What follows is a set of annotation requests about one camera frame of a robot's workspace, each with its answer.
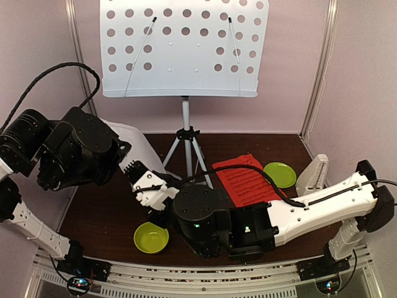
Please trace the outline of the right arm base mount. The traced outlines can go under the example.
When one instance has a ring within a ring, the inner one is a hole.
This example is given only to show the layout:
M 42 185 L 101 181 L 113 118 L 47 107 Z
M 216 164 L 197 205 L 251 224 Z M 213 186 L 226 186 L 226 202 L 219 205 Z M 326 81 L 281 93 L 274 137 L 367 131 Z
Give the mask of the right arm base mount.
M 337 295 L 342 289 L 340 273 L 350 268 L 351 256 L 336 260 L 331 255 L 329 245 L 325 245 L 323 256 L 299 261 L 297 271 L 300 281 L 315 280 L 317 290 L 324 295 Z

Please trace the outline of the light blue music stand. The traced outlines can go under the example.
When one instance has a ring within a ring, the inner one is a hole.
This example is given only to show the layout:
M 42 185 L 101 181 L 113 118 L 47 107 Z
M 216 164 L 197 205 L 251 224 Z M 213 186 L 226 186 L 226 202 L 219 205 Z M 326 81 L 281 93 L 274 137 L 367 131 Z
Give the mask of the light blue music stand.
M 256 97 L 268 1 L 101 1 L 109 98 Z

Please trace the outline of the white metronome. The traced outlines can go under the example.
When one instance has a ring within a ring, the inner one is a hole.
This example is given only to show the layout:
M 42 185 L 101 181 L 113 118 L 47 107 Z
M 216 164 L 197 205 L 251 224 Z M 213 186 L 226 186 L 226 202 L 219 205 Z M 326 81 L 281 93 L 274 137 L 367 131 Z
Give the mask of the white metronome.
M 326 154 L 318 154 L 299 175 L 295 189 L 298 196 L 305 196 L 323 189 L 328 173 L 329 160 Z

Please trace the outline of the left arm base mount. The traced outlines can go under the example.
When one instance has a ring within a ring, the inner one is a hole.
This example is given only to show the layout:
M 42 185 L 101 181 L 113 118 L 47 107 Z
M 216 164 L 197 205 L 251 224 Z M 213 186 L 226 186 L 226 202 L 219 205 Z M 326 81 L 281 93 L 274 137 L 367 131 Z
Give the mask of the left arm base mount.
M 69 251 L 62 260 L 55 263 L 53 257 L 49 257 L 56 273 L 66 282 L 67 291 L 74 297 L 82 297 L 91 290 L 94 281 L 108 280 L 111 264 L 84 257 L 83 246 L 77 240 L 70 240 L 69 244 Z

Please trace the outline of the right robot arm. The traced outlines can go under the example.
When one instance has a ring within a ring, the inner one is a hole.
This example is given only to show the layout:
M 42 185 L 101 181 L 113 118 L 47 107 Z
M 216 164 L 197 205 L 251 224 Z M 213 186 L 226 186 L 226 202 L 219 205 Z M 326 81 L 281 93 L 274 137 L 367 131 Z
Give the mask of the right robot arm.
M 290 199 L 277 191 L 277 200 L 230 207 L 225 192 L 192 178 L 176 180 L 132 161 L 123 173 L 136 200 L 149 208 L 152 223 L 173 226 L 193 251 L 215 258 L 222 248 L 231 257 L 261 256 L 314 230 L 341 222 L 336 236 L 318 260 L 318 269 L 331 274 L 353 253 L 365 233 L 384 227 L 395 215 L 390 182 L 378 179 L 363 160 L 353 175 L 329 188 Z

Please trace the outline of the red paper sheet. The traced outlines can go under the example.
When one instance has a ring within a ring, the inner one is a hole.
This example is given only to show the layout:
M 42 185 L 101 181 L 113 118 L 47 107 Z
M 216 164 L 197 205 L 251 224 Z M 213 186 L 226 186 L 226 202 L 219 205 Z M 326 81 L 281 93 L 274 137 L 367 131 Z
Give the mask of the red paper sheet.
M 228 169 L 216 173 L 236 207 L 281 201 L 264 177 L 251 169 Z

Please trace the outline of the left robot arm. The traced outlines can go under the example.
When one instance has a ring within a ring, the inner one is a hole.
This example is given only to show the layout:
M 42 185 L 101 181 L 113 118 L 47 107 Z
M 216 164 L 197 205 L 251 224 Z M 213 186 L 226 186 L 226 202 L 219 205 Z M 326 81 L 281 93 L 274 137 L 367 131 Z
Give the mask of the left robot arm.
M 33 109 L 12 117 L 42 78 L 69 66 L 86 70 L 96 80 L 95 89 L 79 106 L 72 107 L 60 120 L 48 120 Z M 29 84 L 1 127 L 1 221 L 18 226 L 29 240 L 52 258 L 63 260 L 77 276 L 89 270 L 82 245 L 57 234 L 32 214 L 11 175 L 28 177 L 37 167 L 37 184 L 45 191 L 109 182 L 132 146 L 100 118 L 83 111 L 99 87 L 99 75 L 83 63 L 52 66 Z

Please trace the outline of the white sheet music page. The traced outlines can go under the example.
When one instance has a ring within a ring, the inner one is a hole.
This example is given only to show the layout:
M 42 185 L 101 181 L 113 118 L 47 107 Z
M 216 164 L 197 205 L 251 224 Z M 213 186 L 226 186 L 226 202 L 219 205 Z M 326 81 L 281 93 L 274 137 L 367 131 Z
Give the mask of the white sheet music page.
M 105 119 L 102 121 L 119 136 L 121 141 L 128 142 L 132 146 L 119 164 L 123 173 L 132 161 L 142 162 L 149 170 L 166 173 L 160 157 L 139 129 L 126 124 L 109 122 Z

